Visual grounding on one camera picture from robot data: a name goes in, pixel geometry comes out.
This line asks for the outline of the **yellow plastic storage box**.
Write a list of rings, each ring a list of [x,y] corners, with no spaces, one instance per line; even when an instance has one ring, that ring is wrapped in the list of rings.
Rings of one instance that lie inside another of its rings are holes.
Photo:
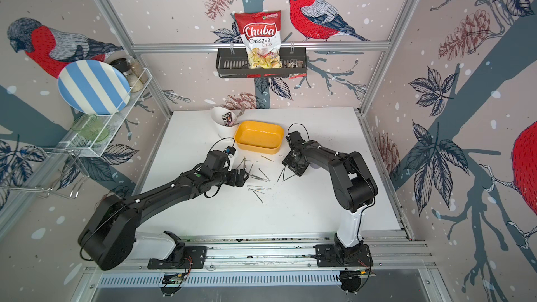
[[[234,138],[242,150],[275,155],[281,149],[284,129],[277,124],[247,120],[239,124]]]

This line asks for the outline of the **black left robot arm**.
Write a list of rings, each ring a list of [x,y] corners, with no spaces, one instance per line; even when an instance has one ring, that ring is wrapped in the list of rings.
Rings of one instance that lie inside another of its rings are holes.
[[[131,254],[136,230],[147,220],[183,201],[206,194],[213,187],[243,187],[250,174],[234,169],[232,147],[208,152],[204,162],[153,190],[125,198],[105,198],[78,237],[81,250],[102,270],[111,270]]]

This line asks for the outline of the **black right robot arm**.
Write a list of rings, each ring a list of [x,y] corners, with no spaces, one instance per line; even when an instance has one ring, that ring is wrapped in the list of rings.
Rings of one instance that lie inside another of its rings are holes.
[[[334,238],[334,252],[345,264],[368,254],[362,228],[364,214],[375,206],[378,186],[359,152],[337,152],[314,140],[304,140],[298,131],[285,137],[290,151],[282,164],[301,177],[312,164],[329,173],[334,195],[345,210]]]

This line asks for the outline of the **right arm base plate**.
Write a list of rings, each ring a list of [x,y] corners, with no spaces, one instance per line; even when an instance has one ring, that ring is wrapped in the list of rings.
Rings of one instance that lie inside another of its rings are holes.
[[[316,245],[315,254],[311,258],[317,261],[318,267],[373,266],[371,251],[367,244],[361,241],[355,246],[345,247],[336,234],[333,244]]]

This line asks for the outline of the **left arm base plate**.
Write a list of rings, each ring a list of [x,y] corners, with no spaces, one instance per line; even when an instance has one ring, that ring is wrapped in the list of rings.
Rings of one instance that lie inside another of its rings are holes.
[[[151,258],[148,261],[150,270],[167,269],[202,269],[206,261],[206,246],[186,246],[185,242],[173,232],[164,231],[175,243],[174,249],[166,259]]]

